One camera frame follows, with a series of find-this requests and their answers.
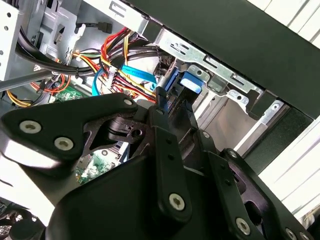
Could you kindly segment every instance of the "wire bundle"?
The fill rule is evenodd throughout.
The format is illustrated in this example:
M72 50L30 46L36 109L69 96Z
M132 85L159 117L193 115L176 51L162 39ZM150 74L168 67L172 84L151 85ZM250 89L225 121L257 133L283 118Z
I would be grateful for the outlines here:
M95 73L92 86L94 95L99 94L97 79L106 85L108 81L106 78L109 76L110 69L113 68L116 69L116 73L112 79L110 89L112 92L123 93L126 91L133 98L142 96L151 102L155 102L155 94L122 72L121 66L123 64L127 65L130 60L159 57L167 53L158 51L155 46L148 46L149 42L139 38L137 33L130 35L130 32L128 28L124 27L118 33L108 36L101 46L101 50L88 48L74 53L73 56L83 60ZM97 59L99 59L99 64L93 62Z

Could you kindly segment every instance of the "screw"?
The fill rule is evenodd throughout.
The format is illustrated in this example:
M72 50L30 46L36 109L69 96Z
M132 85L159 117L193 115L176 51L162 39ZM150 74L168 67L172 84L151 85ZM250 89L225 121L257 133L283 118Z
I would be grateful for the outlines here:
M300 232L300 236L303 240L309 240L309 238L307 237L307 235L305 235L303 232Z
M164 114L164 112L163 112L162 110L160 110L160 109L157 109L156 111L157 111L159 114L161 114L161 115Z
M37 134L42 129L39 123L31 120L21 122L19 127L20 127L20 130L26 134Z
M171 206L177 211L182 211L183 209L185 209L186 205L184 199L176 193L170 194L169 202Z
M228 153L230 154L231 157L233 157L235 159L238 157L237 154L233 150L229 150Z
M289 228L286 228L285 231L291 240L297 240L296 235Z
M210 138L210 135L209 135L207 132L204 131L202 134L203 134L203 136L204 136L206 139L209 139L209 138Z
M62 136L54 140L54 145L59 150L69 151L74 147L74 142L71 139Z
M272 109L273 109L273 110L277 110L278 108L280 108L280 105L279 105L278 103L276 103L276 104L274 104L274 105L272 106Z
M240 231L244 235L247 235L247 236L250 235L251 230L250 230L250 227L249 227L248 223L245 220L243 220L241 217L238 217L235 220L235 223L236 223L237 227L240 229Z
M130 101L130 100L128 100L128 99L125 99L125 100L123 100L123 101L124 101L125 104L128 104L128 105L132 105L132 104L133 104L132 101Z

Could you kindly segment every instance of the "metal bracket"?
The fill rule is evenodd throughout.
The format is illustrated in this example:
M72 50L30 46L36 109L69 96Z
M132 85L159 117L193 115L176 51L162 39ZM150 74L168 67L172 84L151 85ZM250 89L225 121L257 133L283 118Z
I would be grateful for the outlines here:
M120 0L84 1L138 34L144 32L149 22L144 15Z
M0 1L0 81L8 80L15 58L22 14L5 1Z
M154 44L181 61L197 63L203 66L245 93L248 93L250 90L254 90L259 94L263 93L259 87L164 28L158 34Z
M72 11L74 9L66 9L59 4L52 8L46 7L41 25L41 32L47 34L43 36L40 51L67 64L71 60L77 41L86 29L83 25L75 33L77 15Z
M243 148L245 143L252 138L254 133L257 131L259 126L261 124L267 125L270 120L278 113L278 111L282 108L284 103L280 100L275 100L271 106L264 112L263 116L256 122L253 127L249 130L249 132L241 139L241 141L234 147L234 150L237 152L244 153L248 149L242 149L241 151L240 148Z

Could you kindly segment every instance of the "mounting hole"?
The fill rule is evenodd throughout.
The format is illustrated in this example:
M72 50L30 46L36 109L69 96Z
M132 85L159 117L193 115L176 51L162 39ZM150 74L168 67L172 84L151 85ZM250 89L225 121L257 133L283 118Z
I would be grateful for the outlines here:
M227 184L228 186L231 186L231 182L230 182L229 180L226 179L224 182L225 182L225 184Z
M68 151L74 147L74 142L67 137L58 137L54 140L54 145L59 150Z
M107 156L107 155L108 155L108 151L107 151L107 150L102 150L101 154L102 154L103 156Z
M247 201L244 206L251 222L259 226L262 223L262 215L257 205L252 201Z
M124 101L124 103L127 104L127 105L132 105L132 104L133 104L132 101L130 101L129 99L125 99L125 100L123 100L123 101Z
M139 137L141 135L142 135L142 131L140 129L133 130L132 133L131 133L131 136L133 138Z
M168 155L168 159L170 159L171 161L173 161L175 159L174 156L172 156L171 154Z
M19 125L20 130L26 134L37 134L41 131L41 125L36 121L23 121Z

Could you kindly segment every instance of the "black cable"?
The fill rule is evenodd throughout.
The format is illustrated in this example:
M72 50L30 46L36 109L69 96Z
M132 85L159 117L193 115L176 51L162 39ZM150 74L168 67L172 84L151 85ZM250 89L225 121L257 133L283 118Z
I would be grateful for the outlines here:
M101 61L101 57L99 58L99 65L100 65L100 67L102 68L103 73L108 76L108 75L109 75L109 74L108 74L109 66L106 66L106 65L103 64L103 62Z
M86 51L94 51L95 53L101 53L101 50L100 50L100 49L96 49L96 48L92 48L92 47L87 48L87 49L85 49L85 50L82 50L82 51L80 51L79 53L83 54L83 53L86 52Z
M151 57L158 57L158 56L166 56L169 55L165 51L150 51L150 52L138 52L136 54L132 54L128 56L128 61L137 60L137 59L143 59L143 58L151 58ZM112 59L109 61L113 66L116 68L120 68L125 61L125 57L123 55L118 56L117 58Z
M32 43L30 43L22 28L19 32L16 53L21 58L24 58L53 72L59 72L61 74L67 75L76 75L77 73L79 73L79 76L87 76L93 73L89 67L78 68L74 66L67 66L48 58L42 52L40 52Z
M137 46L137 47L131 47L128 52L132 53L132 52L138 52L138 53L144 53L144 52L149 52L149 51L157 51L157 47L156 46ZM109 60L112 61L120 56L123 56L123 52L122 52L122 48L117 49L117 51L115 51L113 54L110 54L110 58Z
M143 40L143 39L138 39L138 40L135 40L134 42L129 42L128 50L133 49L133 48L138 48L138 47L150 47L150 46L146 46L148 44L150 44L150 42ZM118 46L115 46L113 49L108 51L108 55L111 56L115 53L121 52L123 48L124 48L124 46L121 44Z
M130 29L126 29L123 33L121 33L119 36L117 36L112 43L110 44L110 46L107 48L107 53L113 49L122 39L125 38L125 36L127 36L130 33Z
M77 73L79 73L79 76L88 76L93 73L90 67L78 68L74 66L63 65L57 62L53 62L53 64L51 64L46 61L32 58L27 54L27 51L23 49L19 44L17 45L15 51L21 58L26 59L34 64L37 64L40 67L43 67L44 69L47 69L49 71L58 72L59 74L76 75Z
M81 22L81 23L76 23L75 27L76 28L81 28L82 24L84 24L87 28L97 28L98 27L98 23L94 23L94 22Z

